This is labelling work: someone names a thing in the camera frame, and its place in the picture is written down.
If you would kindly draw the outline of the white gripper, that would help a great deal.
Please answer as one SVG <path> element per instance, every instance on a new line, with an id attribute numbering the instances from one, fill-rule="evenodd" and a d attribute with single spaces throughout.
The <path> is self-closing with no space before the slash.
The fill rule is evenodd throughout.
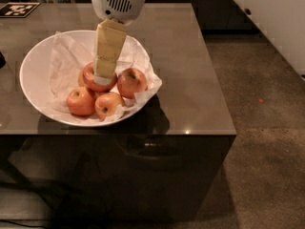
<path id="1" fill-rule="evenodd" d="M 104 20 L 96 29 L 93 80 L 109 85 L 126 40 L 125 26 L 137 19 L 146 0 L 91 0 L 98 18 Z"/>

